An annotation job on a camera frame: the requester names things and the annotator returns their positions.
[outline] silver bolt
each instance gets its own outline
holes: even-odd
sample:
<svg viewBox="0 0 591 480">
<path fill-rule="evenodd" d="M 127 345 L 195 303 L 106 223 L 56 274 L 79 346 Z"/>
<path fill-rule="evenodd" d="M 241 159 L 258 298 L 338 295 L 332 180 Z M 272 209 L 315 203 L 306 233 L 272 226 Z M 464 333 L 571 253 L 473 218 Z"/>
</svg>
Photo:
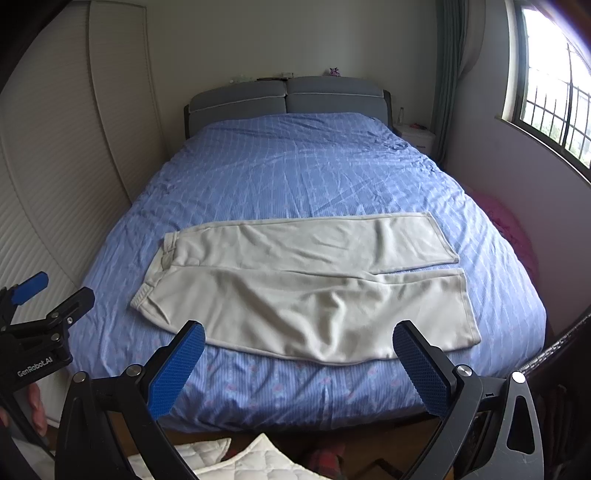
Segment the silver bolt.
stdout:
<svg viewBox="0 0 591 480">
<path fill-rule="evenodd" d="M 138 364 L 133 364 L 125 369 L 125 373 L 129 377 L 137 377 L 142 372 L 142 366 Z"/>
<path fill-rule="evenodd" d="M 458 365 L 456 370 L 463 377 L 469 377 L 472 375 L 472 369 L 467 365 Z"/>
<path fill-rule="evenodd" d="M 513 372 L 511 378 L 517 383 L 525 383 L 525 375 L 521 372 Z"/>
<path fill-rule="evenodd" d="M 86 380 L 86 372 L 76 372 L 72 377 L 74 383 L 82 383 L 84 380 Z"/>
</svg>

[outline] window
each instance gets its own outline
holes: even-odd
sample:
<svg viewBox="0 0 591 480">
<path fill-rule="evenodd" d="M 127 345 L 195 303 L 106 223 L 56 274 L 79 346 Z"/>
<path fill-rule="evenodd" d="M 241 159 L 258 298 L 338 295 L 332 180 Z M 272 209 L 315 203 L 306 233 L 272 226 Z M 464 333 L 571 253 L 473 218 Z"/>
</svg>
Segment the window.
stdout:
<svg viewBox="0 0 591 480">
<path fill-rule="evenodd" d="M 591 180 L 591 69 L 562 31 L 518 6 L 519 83 L 514 123 Z"/>
</svg>

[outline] green curtain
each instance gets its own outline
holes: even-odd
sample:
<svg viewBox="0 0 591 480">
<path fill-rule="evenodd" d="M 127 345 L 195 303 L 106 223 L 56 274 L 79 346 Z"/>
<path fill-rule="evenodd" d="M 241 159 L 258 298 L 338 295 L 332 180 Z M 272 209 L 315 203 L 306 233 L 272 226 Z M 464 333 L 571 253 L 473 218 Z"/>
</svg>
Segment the green curtain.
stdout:
<svg viewBox="0 0 591 480">
<path fill-rule="evenodd" d="M 466 36 L 466 0 L 437 0 L 437 82 L 431 116 L 432 158 L 443 166 Z"/>
</svg>

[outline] bottle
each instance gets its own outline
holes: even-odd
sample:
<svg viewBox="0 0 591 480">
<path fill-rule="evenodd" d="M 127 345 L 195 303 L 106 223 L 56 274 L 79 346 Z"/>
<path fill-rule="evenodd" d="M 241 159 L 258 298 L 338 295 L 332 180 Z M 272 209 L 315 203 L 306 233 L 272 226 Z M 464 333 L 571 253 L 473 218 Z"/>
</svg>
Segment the bottle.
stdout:
<svg viewBox="0 0 591 480">
<path fill-rule="evenodd" d="M 400 107 L 400 111 L 398 112 L 398 121 L 396 123 L 398 125 L 402 125 L 404 123 L 404 107 Z"/>
</svg>

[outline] white sweatpants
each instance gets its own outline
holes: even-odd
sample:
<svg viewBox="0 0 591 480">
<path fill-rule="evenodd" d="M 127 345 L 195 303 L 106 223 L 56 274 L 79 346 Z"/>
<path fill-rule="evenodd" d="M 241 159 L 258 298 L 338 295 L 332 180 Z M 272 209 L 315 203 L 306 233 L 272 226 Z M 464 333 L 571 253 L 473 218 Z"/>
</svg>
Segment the white sweatpants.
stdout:
<svg viewBox="0 0 591 480">
<path fill-rule="evenodd" d="M 411 319 L 449 351 L 480 342 L 459 258 L 429 213 L 206 223 L 168 233 L 131 305 L 240 351 L 354 364 L 395 358 Z"/>
</svg>

